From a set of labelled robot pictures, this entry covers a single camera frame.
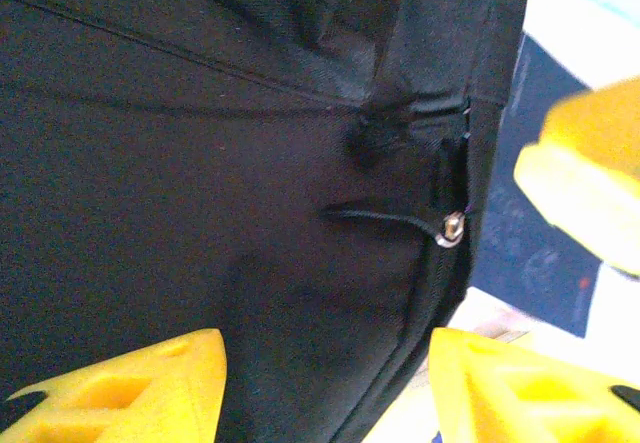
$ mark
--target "black bag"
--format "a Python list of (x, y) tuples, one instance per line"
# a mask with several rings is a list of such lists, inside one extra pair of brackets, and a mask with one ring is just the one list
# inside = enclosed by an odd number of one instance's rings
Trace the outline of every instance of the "black bag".
[(360, 441), (465, 295), (524, 5), (2, 0), (1, 394), (217, 327), (217, 441)]

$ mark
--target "zipper pull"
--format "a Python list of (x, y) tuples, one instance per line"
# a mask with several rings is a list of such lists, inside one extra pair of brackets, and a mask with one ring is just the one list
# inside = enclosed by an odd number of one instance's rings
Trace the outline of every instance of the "zipper pull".
[(433, 238), (442, 248), (457, 246), (464, 237), (465, 214), (454, 211), (442, 216), (432, 208), (419, 212), (403, 206), (394, 198), (365, 198), (320, 210), (320, 216), (331, 220), (378, 221), (413, 226)]

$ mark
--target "yellow plastic part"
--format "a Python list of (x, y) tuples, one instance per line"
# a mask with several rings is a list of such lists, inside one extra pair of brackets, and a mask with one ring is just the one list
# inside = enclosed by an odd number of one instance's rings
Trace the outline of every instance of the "yellow plastic part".
[(438, 328), (429, 349), (445, 443), (640, 441), (640, 413), (616, 378), (464, 331)]
[(555, 106), (514, 176), (550, 224), (640, 275), (640, 78)]
[(28, 386), (47, 399), (0, 443), (211, 443), (226, 381), (218, 330), (200, 330)]

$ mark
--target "black fabric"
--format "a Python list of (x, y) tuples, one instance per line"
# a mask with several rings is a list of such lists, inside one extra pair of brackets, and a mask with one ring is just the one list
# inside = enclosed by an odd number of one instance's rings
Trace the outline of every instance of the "black fabric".
[(360, 441), (479, 219), (319, 210), (482, 208), (524, 1), (2, 0), (1, 393), (218, 327), (217, 441)]

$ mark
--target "yellow plastic object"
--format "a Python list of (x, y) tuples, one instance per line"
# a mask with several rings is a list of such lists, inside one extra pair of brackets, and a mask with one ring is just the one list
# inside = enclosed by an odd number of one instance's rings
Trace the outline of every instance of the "yellow plastic object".
[(555, 106), (514, 176), (550, 224), (640, 275), (640, 78)]
[(200, 330), (28, 386), (47, 399), (0, 443), (211, 443), (226, 381), (218, 330)]
[(429, 380), (445, 443), (640, 441), (628, 383), (479, 335), (436, 329)]

